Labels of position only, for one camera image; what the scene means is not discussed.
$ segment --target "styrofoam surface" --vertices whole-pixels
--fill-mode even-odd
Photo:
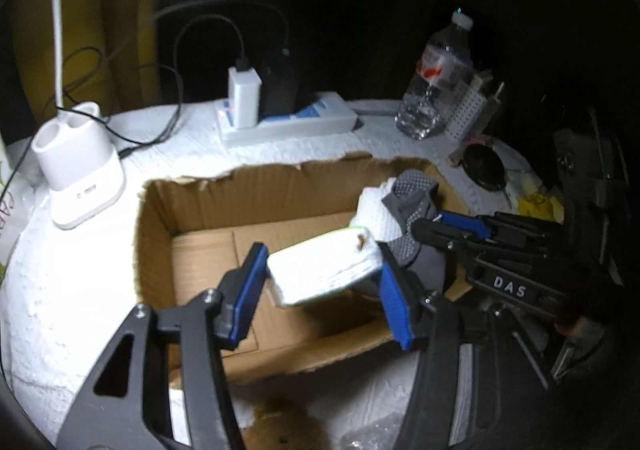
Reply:
[[[367,108],[398,102],[356,102]],[[124,113],[111,126],[130,137],[151,139],[173,112],[160,106]],[[396,130],[393,118],[364,117],[357,130],[327,137],[278,141],[225,150],[214,130],[210,104],[188,104],[176,135],[167,143],[134,153],[123,163],[127,186],[111,208],[76,229],[57,229],[49,201],[34,211],[18,241],[0,289],[2,359],[15,396],[46,437],[54,441],[76,391],[97,356],[136,302],[133,243],[140,194],[149,179],[181,176],[214,178],[241,165],[301,163],[339,159],[348,152],[375,157],[430,159],[473,213],[506,209],[503,194],[473,184],[444,158],[453,145],[444,137],[412,141]],[[24,168],[37,180],[34,167]],[[40,186],[38,195],[46,194]],[[332,441],[406,407],[416,357],[393,346],[308,374],[282,376],[232,387],[241,426],[251,424],[252,403],[290,395],[309,414],[326,423]],[[172,391],[174,425],[185,441],[182,393]]]

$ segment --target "bottle label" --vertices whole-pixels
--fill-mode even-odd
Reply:
[[[465,64],[444,49],[427,45],[416,65],[415,72],[424,81],[443,90],[453,90],[465,72]]]

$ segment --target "usb charger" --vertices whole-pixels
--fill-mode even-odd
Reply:
[[[258,123],[262,80],[246,58],[229,68],[228,96],[234,128],[252,128]]]

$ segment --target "charging dock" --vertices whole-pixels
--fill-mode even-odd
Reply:
[[[228,99],[213,102],[218,134],[225,147],[350,132],[358,116],[336,92],[319,92],[318,100],[291,115],[262,119],[253,128],[235,128]]]
[[[51,218],[71,229],[115,203],[125,186],[124,171],[91,101],[47,121],[34,137],[33,149],[49,183]]]

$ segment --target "white paper towel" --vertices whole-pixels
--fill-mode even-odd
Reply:
[[[392,177],[378,188],[365,188],[358,199],[358,209],[350,226],[366,227],[378,242],[389,242],[402,235],[398,221],[386,209],[382,199],[391,192],[396,182]]]

